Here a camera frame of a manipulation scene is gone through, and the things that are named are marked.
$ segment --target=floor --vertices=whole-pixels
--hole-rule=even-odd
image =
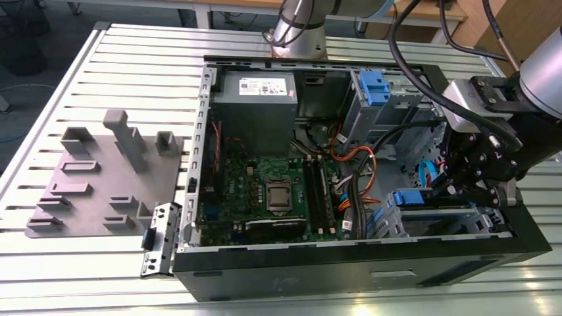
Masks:
[[[12,105],[12,112],[8,115],[0,115],[0,175],[53,93],[53,89],[45,86],[15,88],[7,91],[3,89],[20,84],[57,86],[98,21],[181,26],[179,13],[174,9],[83,4],[82,11],[79,16],[74,16],[65,2],[47,1],[45,12],[50,20],[51,32],[38,37],[49,59],[46,71],[34,76],[19,77],[11,75],[0,66],[0,95]],[[183,14],[189,26],[195,26],[195,14],[191,11],[186,11]],[[217,29],[243,29],[261,32],[275,27],[277,17],[242,14],[234,16],[233,23],[227,24],[221,13],[215,13],[214,22]],[[358,35],[354,32],[354,23],[349,21],[329,20],[326,32],[329,36],[348,38],[354,38]]]

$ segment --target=open computer tower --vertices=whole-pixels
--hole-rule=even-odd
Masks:
[[[438,66],[413,67],[444,92]],[[358,162],[330,152],[444,117],[394,64],[206,57],[195,115],[186,203],[155,212],[143,276],[173,273],[199,301],[450,285],[550,251],[520,194],[501,209],[430,197],[445,123],[377,153],[356,237],[340,205]]]

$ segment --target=aluminum extrusion table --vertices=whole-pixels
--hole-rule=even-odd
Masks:
[[[444,45],[401,46],[410,62],[440,65],[449,80],[501,75],[488,60]],[[329,38],[328,53],[330,59],[393,61],[384,41]],[[142,134],[171,130],[183,136],[183,148],[191,147],[203,55],[265,57],[269,46],[250,32],[122,24],[93,31],[0,179],[0,313],[118,310],[139,315],[166,308],[167,313],[206,316],[562,314],[562,168],[554,160],[533,168],[520,183],[553,252],[449,287],[201,304],[175,279],[138,278],[141,236],[29,239],[27,220],[69,126],[109,134],[106,109],[126,109]],[[189,153],[182,161],[179,203]]]

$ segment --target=robotic arm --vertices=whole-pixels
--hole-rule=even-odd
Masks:
[[[273,54],[285,58],[320,59],[326,54],[328,15],[384,15],[394,0],[286,0],[274,33],[263,37]]]
[[[546,39],[510,78],[477,76],[454,80],[445,96],[514,134],[516,152],[486,137],[444,109],[445,172],[433,182],[436,195],[457,194],[490,207],[514,205],[516,180],[562,150],[562,28]]]

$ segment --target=green circuit board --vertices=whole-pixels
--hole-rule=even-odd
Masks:
[[[267,243],[318,242],[345,239],[345,235],[338,229],[341,223],[334,219],[334,207],[330,199],[328,199],[332,210],[330,222],[336,233],[328,231],[320,234],[317,230],[312,229],[304,164],[304,159],[290,158],[233,158],[226,160],[225,176],[222,177],[222,201],[219,205],[213,207],[210,205],[202,206],[203,214],[210,223],[205,233],[205,240],[209,246],[245,244],[245,241],[233,238],[229,223],[259,219],[299,218],[308,220],[308,229],[302,236],[274,238]],[[337,170],[333,161],[324,163],[328,187],[330,185],[329,179],[337,173]],[[273,180],[290,182],[291,186],[293,208],[283,215],[275,215],[269,210],[266,187]]]

